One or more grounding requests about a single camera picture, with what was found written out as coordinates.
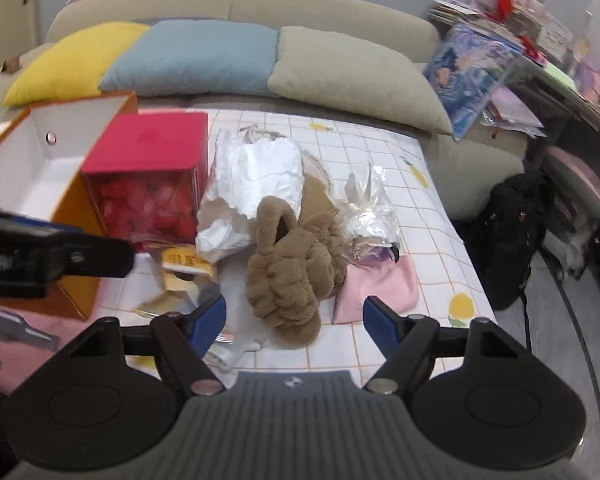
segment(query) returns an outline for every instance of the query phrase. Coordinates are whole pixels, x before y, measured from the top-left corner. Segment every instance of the red lid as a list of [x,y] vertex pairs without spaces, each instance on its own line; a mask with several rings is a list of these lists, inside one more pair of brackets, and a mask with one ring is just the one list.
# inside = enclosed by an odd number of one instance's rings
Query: red lid
[[188,170],[206,158],[206,114],[118,115],[87,155],[83,173]]

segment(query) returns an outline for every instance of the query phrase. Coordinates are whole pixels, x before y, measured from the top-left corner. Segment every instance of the open box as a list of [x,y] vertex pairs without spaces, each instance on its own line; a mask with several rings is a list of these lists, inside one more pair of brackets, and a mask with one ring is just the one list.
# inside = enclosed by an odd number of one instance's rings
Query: open box
[[[102,235],[80,165],[113,118],[128,113],[138,113],[136,97],[129,93],[26,108],[0,134],[0,208]],[[86,319],[98,282],[91,276],[65,276],[49,286],[46,298],[0,298],[0,304]]]

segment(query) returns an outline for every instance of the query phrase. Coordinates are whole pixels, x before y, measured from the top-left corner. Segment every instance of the gray tile floor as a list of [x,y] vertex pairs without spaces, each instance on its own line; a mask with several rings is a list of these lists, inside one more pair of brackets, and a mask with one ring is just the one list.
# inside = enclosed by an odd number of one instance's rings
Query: gray tile floor
[[[539,255],[526,287],[533,352],[573,388],[587,411],[587,428],[573,461],[591,480],[600,480],[600,423],[586,361],[558,288]],[[590,269],[577,281],[564,279],[600,388],[600,284]],[[496,312],[501,327],[525,344],[522,303]]]

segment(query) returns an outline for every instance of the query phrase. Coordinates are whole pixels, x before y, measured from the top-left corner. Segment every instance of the yellow pillow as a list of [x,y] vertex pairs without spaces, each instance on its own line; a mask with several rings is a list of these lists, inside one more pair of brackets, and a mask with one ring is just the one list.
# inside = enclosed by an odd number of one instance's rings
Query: yellow pillow
[[140,23],[110,22],[62,38],[16,79],[3,104],[100,95],[98,83],[109,66],[148,29]]

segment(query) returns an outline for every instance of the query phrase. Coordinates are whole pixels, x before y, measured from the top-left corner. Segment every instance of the black backpack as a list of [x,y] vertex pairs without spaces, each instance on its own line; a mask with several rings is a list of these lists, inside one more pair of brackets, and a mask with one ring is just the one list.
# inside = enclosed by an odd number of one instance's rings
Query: black backpack
[[512,176],[491,190],[489,203],[469,229],[466,250],[493,310],[517,298],[526,308],[524,289],[531,258],[546,233],[554,192],[537,172]]

